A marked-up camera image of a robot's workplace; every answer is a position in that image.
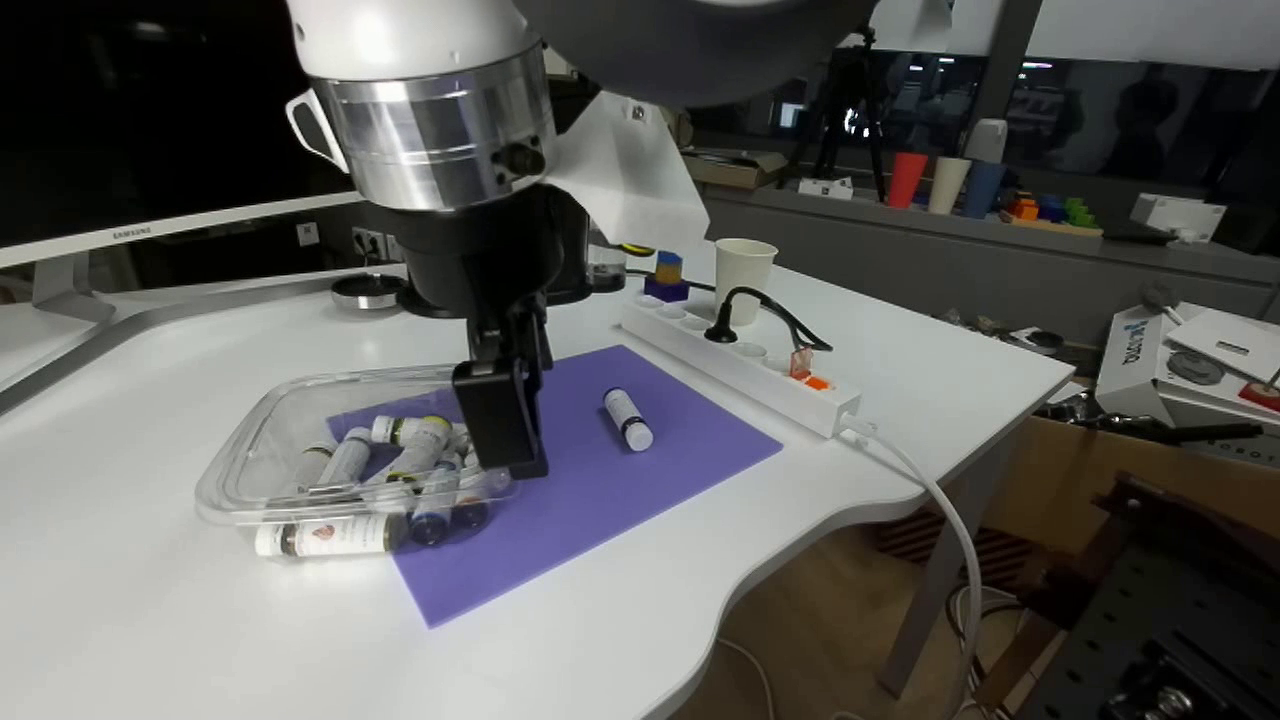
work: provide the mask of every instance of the table leg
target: table leg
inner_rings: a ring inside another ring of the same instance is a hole
[[[989,515],[989,503],[1007,473],[1007,460],[1012,460],[1012,431],[946,478],[946,497],[970,532]],[[963,568],[959,540],[944,529],[941,540],[933,544],[925,579],[914,582],[914,600],[880,672],[884,691],[899,695],[908,687],[920,663],[920,650],[929,642],[929,633],[957,586],[959,568]]]

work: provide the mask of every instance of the clear plastic container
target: clear plastic container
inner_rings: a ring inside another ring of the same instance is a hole
[[[331,449],[327,418],[408,396],[428,396],[453,382],[453,368],[386,368],[302,374],[272,387],[240,418],[217,453],[194,487],[194,508],[211,523],[275,523],[314,515],[368,515],[356,491],[321,487],[325,454]]]

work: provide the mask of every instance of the power strip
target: power strip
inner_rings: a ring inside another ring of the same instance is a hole
[[[634,299],[622,313],[618,333],[815,436],[841,436],[848,422],[856,422],[856,387],[815,390],[745,344],[713,344],[705,339],[707,319],[685,313],[681,303]]]

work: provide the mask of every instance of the white table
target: white table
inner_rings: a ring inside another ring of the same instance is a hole
[[[841,350],[836,382],[929,474],[1017,427],[1064,363],[779,273]],[[618,296],[550,313],[556,357],[618,344]],[[81,323],[0,306],[0,374]],[[391,561],[262,564],[194,519],[194,478],[275,382],[456,363],[465,329],[352,319],[327,296],[180,319],[0,418],[0,715],[6,720],[509,720],[662,715],[696,687],[726,604],[841,523],[899,519],[920,487],[698,371],[634,348],[783,438],[735,478],[422,629]]]

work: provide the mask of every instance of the purple mat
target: purple mat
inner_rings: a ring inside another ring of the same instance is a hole
[[[600,407],[606,387],[627,387],[654,436],[653,453],[618,449]],[[372,417],[422,410],[456,417],[453,390],[331,417],[327,427],[345,436]],[[627,348],[560,360],[545,374],[539,418],[550,474],[515,482],[475,537],[396,554],[428,622],[448,622],[779,449]]]

